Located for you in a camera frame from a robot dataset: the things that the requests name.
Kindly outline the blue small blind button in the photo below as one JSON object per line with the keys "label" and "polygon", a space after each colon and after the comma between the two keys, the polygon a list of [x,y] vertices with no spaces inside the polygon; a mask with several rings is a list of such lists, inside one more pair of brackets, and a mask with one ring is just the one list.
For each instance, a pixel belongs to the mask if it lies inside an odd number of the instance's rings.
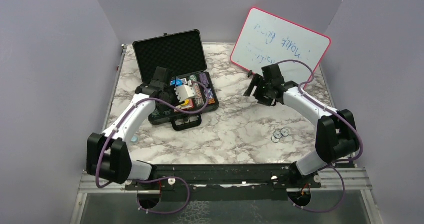
{"label": "blue small blind button", "polygon": [[171,83],[170,83],[171,85],[175,85],[175,86],[181,86],[181,85],[183,85],[183,82],[182,82],[182,80],[181,79],[179,79],[179,78],[176,78],[176,79],[173,79],[172,81],[171,81]]}

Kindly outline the blue playing card deck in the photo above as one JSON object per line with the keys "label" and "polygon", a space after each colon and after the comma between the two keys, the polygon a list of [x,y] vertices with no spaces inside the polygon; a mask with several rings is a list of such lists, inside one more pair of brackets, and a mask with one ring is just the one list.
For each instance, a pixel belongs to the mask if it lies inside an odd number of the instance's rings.
{"label": "blue playing card deck", "polygon": [[186,78],[175,78],[170,82],[171,86],[182,86],[182,85],[186,85],[187,84],[187,79]]}

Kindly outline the red playing card deck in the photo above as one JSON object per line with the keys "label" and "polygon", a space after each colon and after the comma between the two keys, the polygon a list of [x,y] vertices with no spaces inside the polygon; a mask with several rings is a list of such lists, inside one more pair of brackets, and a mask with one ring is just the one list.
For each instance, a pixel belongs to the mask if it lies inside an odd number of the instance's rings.
{"label": "red playing card deck", "polygon": [[187,110],[191,110],[195,107],[194,101],[192,99],[189,99],[189,104],[188,105],[178,105],[176,106],[179,110],[183,110],[183,111],[187,111]]}

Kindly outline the black poker set case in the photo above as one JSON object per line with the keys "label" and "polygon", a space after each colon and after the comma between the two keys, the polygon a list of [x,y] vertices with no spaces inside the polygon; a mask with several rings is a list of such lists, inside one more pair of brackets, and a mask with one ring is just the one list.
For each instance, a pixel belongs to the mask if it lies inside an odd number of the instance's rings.
{"label": "black poker set case", "polygon": [[[210,113],[218,109],[220,103],[211,76],[207,72],[208,66],[199,30],[195,29],[170,35],[164,34],[159,37],[135,41],[132,46],[142,84],[150,82],[157,67],[172,71],[172,80],[176,78],[186,79],[188,83],[190,82],[189,76],[195,75],[198,82],[192,83],[193,88],[195,84],[199,85],[204,105],[207,105],[202,113]],[[207,88],[201,83],[200,73],[206,73],[208,77],[209,89],[212,89],[216,100],[214,104],[208,104],[209,98],[205,95]],[[157,102],[156,109],[149,115],[148,120],[154,126],[171,123],[175,131],[198,127],[202,123],[202,115],[198,110],[203,106],[197,106],[195,98],[192,100],[195,107],[190,110],[173,109]]]}

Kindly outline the yellow round button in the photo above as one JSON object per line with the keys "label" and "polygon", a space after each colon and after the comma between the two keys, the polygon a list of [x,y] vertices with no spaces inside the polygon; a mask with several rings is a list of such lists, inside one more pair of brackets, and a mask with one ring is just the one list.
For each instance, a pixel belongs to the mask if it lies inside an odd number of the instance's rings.
{"label": "yellow round button", "polygon": [[184,103],[182,104],[182,106],[187,106],[190,103],[190,99],[187,99],[184,101]]}

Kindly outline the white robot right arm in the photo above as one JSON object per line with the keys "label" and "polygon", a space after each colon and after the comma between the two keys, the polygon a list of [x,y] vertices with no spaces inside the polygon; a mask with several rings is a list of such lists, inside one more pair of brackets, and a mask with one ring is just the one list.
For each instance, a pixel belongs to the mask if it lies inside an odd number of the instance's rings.
{"label": "white robot right arm", "polygon": [[300,188],[309,176],[339,159],[362,151],[363,143],[352,112],[337,110],[318,101],[303,90],[306,83],[286,81],[278,63],[254,74],[244,96],[254,96],[264,106],[285,105],[301,114],[316,129],[315,149],[289,167],[289,183]]}

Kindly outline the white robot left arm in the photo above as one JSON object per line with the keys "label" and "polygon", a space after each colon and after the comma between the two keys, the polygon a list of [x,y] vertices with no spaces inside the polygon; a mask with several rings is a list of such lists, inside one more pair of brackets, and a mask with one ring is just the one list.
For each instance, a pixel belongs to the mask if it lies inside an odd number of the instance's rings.
{"label": "white robot left arm", "polygon": [[170,85],[173,74],[157,67],[153,78],[136,89],[136,94],[122,115],[102,133],[92,133],[87,140],[86,171],[95,177],[98,188],[111,183],[123,184],[138,180],[144,189],[157,184],[153,166],[143,161],[133,161],[127,143],[139,130],[141,124],[156,109],[156,103],[170,105],[175,97]]}

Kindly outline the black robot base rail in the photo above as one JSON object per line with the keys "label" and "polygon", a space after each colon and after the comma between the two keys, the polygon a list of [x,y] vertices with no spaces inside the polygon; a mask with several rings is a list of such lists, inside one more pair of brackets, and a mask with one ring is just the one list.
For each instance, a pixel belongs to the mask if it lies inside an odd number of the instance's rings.
{"label": "black robot base rail", "polygon": [[159,164],[150,180],[129,180],[126,191],[143,201],[286,201],[322,185],[318,173],[295,180],[291,164]]}

